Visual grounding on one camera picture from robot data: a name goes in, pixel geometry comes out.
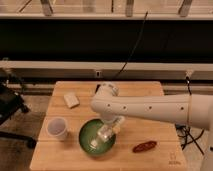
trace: bracket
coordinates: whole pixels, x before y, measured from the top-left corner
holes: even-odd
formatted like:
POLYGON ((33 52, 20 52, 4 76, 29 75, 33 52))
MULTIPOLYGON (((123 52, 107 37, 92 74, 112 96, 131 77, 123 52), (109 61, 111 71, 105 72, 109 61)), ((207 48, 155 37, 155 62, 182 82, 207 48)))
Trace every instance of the bracket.
POLYGON ((51 16, 53 14, 53 9, 50 5, 49 0, 41 0, 43 13, 45 16, 51 16))
POLYGON ((126 0, 126 17, 132 17, 134 0, 126 0))
POLYGON ((193 0, 184 0, 178 13, 181 17, 187 17, 193 0))

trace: black wall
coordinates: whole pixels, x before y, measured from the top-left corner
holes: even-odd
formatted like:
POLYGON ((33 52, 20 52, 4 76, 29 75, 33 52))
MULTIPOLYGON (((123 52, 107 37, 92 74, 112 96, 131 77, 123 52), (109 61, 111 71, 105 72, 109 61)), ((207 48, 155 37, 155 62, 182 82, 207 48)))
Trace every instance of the black wall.
MULTIPOLYGON (((0 20, 0 58, 126 61, 143 21, 0 20)), ((213 63, 213 21, 146 21, 132 62, 213 63)))

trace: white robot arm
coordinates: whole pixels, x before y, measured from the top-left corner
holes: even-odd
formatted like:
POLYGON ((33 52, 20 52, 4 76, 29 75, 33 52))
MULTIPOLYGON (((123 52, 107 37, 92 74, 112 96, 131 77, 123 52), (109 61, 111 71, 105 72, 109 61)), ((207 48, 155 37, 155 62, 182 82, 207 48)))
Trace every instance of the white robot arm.
POLYGON ((201 171, 212 170, 213 163, 213 96, 167 95, 156 97, 118 97, 118 88, 103 83, 92 99, 92 109, 105 124, 118 115, 190 125, 209 130, 208 146, 201 171))

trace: white sponge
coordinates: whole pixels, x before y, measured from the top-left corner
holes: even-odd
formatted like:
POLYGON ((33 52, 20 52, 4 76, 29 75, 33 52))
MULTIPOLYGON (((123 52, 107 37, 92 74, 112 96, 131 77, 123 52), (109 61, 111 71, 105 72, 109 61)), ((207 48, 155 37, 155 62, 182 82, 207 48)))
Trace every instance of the white sponge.
POLYGON ((74 92, 69 92, 64 95, 64 100, 69 108, 79 105, 79 101, 74 92))

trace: wooden table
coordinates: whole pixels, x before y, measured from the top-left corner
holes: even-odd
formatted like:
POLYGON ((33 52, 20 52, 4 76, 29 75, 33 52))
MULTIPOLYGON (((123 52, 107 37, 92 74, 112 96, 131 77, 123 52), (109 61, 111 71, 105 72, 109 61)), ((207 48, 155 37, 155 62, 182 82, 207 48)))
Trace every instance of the wooden table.
MULTIPOLYGON (((30 169, 32 171, 186 171, 186 162, 180 148, 174 125, 126 118, 113 148, 104 156, 92 158, 85 154, 78 143, 78 134, 85 122, 98 118, 90 108, 98 82, 57 82, 40 131, 30 169), (63 95, 76 93, 80 105, 69 109, 63 95), (45 129, 48 120, 62 116, 68 120, 69 136, 58 142, 48 136, 45 129), (133 153, 132 148, 148 140, 157 146, 147 152, 133 153)), ((158 82, 116 82, 119 96, 161 96, 158 82)))

